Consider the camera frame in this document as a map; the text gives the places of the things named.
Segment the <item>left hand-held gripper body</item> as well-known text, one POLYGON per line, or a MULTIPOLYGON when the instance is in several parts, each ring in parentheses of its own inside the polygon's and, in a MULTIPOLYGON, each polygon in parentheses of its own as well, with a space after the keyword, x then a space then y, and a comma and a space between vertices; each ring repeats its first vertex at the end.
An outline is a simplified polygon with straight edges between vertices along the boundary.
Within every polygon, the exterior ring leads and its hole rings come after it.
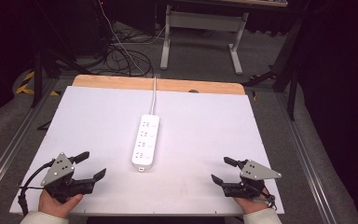
POLYGON ((68 198, 77 194, 91 194, 95 185, 93 178, 73 179, 75 167, 74 163, 71 163, 71 158, 60 153, 41 182, 43 189, 60 203, 65 203, 68 198))

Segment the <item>white board mat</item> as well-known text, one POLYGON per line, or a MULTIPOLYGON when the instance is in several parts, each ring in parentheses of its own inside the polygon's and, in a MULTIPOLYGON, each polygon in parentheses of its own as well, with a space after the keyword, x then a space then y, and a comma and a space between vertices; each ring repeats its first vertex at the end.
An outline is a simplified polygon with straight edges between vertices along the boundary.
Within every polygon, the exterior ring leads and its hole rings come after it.
POLYGON ((76 179, 106 170, 74 210, 85 216, 236 216, 241 209, 211 175, 240 180, 225 157, 269 163, 245 95, 69 87, 24 177, 30 210, 42 181, 35 170, 84 151, 90 156, 76 165, 76 179), (140 173, 131 155, 149 112, 160 118, 158 141, 152 167, 140 173))

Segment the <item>person's left hand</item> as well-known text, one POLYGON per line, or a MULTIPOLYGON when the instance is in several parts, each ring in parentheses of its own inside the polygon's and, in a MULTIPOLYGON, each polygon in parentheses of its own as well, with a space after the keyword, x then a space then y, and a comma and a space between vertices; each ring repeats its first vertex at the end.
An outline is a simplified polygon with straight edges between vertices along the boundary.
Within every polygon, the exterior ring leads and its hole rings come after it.
POLYGON ((67 218, 70 212, 82 201, 83 195, 77 194, 70 197, 65 203, 60 203, 52 198, 46 190, 39 197, 38 211, 59 218, 67 218))

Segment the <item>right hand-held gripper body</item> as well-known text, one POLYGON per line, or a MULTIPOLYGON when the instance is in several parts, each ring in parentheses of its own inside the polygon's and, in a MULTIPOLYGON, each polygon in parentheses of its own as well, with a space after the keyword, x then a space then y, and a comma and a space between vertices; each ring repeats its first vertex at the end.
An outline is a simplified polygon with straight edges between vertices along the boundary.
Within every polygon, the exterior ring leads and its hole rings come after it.
POLYGON ((257 199, 263 195, 266 199, 274 199, 275 196, 266 193, 265 180, 281 178, 282 175, 270 168, 251 160, 237 161, 240 169, 239 183, 223 183, 222 190, 227 197, 257 199))

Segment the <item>black metal stand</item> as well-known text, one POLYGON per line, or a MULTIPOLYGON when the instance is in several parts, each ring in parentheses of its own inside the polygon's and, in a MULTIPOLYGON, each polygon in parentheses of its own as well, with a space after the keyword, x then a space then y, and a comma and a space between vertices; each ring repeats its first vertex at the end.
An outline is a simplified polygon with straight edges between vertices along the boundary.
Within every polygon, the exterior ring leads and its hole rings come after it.
POLYGON ((272 84, 272 89, 275 92, 283 92, 287 86, 290 86, 286 111, 291 120, 295 119, 294 109, 298 82, 295 47, 301 25, 302 19, 296 19, 296 22, 290 29, 275 63, 270 67, 270 70, 260 77, 252 78, 243 83, 244 87, 253 87, 268 78, 276 77, 275 82, 272 84))
POLYGON ((76 62, 76 56, 69 45, 69 38, 64 36, 63 12, 65 0, 27 0, 30 7, 28 25, 32 33, 31 42, 34 50, 34 100, 36 107, 42 100, 43 72, 48 78, 61 75, 58 61, 79 74, 90 71, 76 62))

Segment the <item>white power strip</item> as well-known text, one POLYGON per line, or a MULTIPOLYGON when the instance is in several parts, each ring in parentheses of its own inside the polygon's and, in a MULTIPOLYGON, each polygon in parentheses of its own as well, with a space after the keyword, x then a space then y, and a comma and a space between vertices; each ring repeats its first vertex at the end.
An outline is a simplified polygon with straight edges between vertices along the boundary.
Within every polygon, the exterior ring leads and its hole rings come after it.
POLYGON ((143 115, 131 156, 131 162, 138 172, 149 169, 154 162, 158 139, 159 117, 143 115))

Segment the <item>white metal desk frame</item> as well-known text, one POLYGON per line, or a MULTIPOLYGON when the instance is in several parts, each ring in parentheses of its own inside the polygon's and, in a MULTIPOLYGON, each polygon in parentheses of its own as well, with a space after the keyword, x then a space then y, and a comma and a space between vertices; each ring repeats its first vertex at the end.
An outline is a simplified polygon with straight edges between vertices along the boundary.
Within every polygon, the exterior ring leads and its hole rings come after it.
POLYGON ((191 12, 177 12, 172 10, 172 6, 167 5, 165 10, 165 36, 162 46, 160 69, 168 68, 170 55, 170 30, 174 28, 203 29, 221 32, 235 32, 236 39, 229 44, 228 51, 237 75, 243 73, 241 62, 238 56, 238 47, 241 42, 242 34, 248 20, 248 13, 243 13, 240 17, 200 14, 191 12))

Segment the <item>person's right hand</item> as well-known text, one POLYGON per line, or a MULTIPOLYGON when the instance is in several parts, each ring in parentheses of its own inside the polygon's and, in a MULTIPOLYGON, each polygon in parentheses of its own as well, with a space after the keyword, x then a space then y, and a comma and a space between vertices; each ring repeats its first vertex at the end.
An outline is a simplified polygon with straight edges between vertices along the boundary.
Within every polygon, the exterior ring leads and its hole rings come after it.
POLYGON ((257 199, 253 200, 235 198, 234 201, 245 215, 249 215, 269 207, 267 200, 263 195, 260 195, 257 199))

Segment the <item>yellow black floor tape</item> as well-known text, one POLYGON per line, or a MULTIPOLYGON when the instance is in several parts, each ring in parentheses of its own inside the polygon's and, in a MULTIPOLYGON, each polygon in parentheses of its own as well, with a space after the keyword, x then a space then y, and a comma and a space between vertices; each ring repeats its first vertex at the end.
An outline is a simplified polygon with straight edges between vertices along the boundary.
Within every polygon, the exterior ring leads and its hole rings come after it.
POLYGON ((28 74, 23 78, 20 86, 16 89, 17 94, 30 94, 34 95, 34 89, 29 89, 28 86, 31 83, 31 80, 34 78, 34 71, 30 70, 28 74))

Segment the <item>aluminium floor rail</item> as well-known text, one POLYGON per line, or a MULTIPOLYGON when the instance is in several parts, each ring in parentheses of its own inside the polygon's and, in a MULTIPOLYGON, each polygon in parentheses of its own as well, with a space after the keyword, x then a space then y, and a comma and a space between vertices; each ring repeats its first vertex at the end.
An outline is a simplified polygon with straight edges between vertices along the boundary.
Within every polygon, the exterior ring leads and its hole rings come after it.
POLYGON ((57 82, 57 78, 44 82, 42 96, 36 106, 32 106, 33 95, 19 94, 0 108, 0 182, 57 82))
POLYGON ((317 204, 323 222, 324 224, 337 224, 335 215, 333 214, 329 201, 327 200, 326 195, 324 193, 323 184, 319 176, 315 172, 315 169, 305 148, 304 142, 300 136, 300 132, 296 126, 296 123, 291 120, 291 117, 287 112, 287 103, 285 102, 284 95, 278 92, 275 94, 275 98, 277 99, 284 119, 289 126, 290 133, 294 138, 296 144, 296 154, 301 163, 305 177, 307 178, 308 184, 310 186, 310 191, 312 193, 314 201, 317 204))

